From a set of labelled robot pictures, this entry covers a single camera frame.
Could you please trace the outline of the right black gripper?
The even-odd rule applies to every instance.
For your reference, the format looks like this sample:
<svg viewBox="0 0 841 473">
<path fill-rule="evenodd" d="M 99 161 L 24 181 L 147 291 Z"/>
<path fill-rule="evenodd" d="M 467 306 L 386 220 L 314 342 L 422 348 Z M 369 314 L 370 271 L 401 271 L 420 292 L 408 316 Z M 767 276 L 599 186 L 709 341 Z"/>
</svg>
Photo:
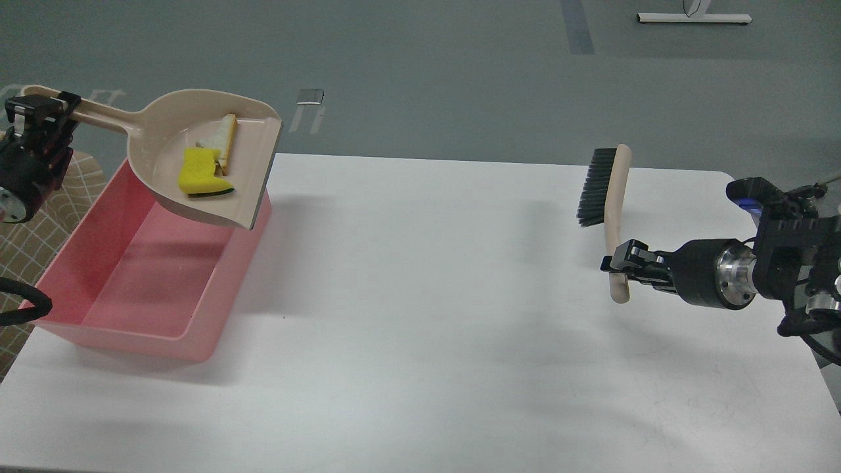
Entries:
<svg viewBox="0 0 841 473">
<path fill-rule="evenodd" d="M 744 309 L 756 296 L 755 261 L 753 250 L 741 240 L 690 240 L 665 252 L 630 239 L 613 256 L 602 258 L 600 270 L 609 273 L 610 290 L 627 290 L 628 281 L 670 290 L 672 281 L 675 293 L 688 304 Z"/>
</svg>

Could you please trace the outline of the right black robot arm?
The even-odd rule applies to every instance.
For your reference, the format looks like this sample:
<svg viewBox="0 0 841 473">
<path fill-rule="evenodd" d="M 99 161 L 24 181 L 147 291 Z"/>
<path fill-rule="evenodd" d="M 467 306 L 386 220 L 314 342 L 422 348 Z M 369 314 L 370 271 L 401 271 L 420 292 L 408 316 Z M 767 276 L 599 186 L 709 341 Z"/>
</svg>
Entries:
<svg viewBox="0 0 841 473">
<path fill-rule="evenodd" d="M 601 271 L 618 288 L 628 281 L 675 294 L 684 302 L 744 309 L 757 296 L 778 300 L 780 336 L 802 339 L 839 364 L 839 215 L 823 216 L 818 201 L 828 182 L 781 191 L 762 177 L 728 183 L 728 200 L 757 223 L 747 240 L 690 240 L 676 251 L 652 251 L 628 240 L 608 252 Z"/>
</svg>

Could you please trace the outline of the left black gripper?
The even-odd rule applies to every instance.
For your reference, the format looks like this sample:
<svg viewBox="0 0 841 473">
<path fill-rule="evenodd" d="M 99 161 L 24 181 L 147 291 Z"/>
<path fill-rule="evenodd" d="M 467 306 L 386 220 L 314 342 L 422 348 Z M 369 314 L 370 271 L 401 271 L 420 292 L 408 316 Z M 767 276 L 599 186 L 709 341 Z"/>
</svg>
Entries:
<svg viewBox="0 0 841 473">
<path fill-rule="evenodd" d="M 81 97 L 60 92 L 27 94 L 5 101 L 9 128 L 2 138 L 2 222 L 26 223 L 34 218 L 55 191 L 59 191 L 74 150 L 64 146 L 56 153 L 36 155 L 23 143 L 71 143 L 78 121 L 72 119 Z"/>
</svg>

